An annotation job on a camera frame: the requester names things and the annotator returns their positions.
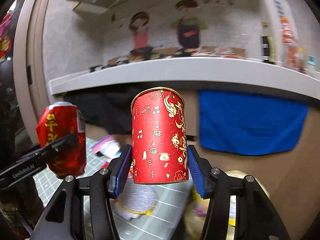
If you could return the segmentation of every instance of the can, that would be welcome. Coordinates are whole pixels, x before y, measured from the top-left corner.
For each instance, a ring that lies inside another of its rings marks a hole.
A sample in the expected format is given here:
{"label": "can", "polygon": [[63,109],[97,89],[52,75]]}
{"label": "can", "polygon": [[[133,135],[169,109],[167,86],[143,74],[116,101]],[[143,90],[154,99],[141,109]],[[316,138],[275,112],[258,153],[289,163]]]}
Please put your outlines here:
{"label": "can", "polygon": [[56,102],[48,106],[42,113],[36,131],[41,147],[67,134],[76,134],[78,145],[58,153],[58,156],[47,165],[59,179],[84,173],[86,166],[85,121],[77,106],[69,102]]}
{"label": "can", "polygon": [[184,101],[171,88],[139,93],[131,103],[133,180],[167,184],[189,179]]}

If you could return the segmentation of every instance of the black cloth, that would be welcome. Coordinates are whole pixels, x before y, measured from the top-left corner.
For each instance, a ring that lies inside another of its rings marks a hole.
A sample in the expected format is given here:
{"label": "black cloth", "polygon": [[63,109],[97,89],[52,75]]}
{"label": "black cloth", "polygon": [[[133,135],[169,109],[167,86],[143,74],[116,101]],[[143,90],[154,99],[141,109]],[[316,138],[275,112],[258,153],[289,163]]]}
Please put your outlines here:
{"label": "black cloth", "polygon": [[85,121],[110,134],[131,134],[131,102],[143,89],[139,84],[120,84],[68,92],[64,100],[82,112]]}
{"label": "black cloth", "polygon": [[178,23],[178,39],[181,46],[185,49],[199,48],[200,28],[198,24],[186,25],[182,18]]}

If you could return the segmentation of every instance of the blue cloth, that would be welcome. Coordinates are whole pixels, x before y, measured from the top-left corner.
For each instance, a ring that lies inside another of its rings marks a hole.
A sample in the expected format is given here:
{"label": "blue cloth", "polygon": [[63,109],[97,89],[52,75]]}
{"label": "blue cloth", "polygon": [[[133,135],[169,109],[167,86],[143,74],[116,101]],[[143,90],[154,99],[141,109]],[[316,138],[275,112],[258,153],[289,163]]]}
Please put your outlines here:
{"label": "blue cloth", "polygon": [[292,150],[308,107],[263,95],[199,92],[199,140],[207,149],[239,155]]}

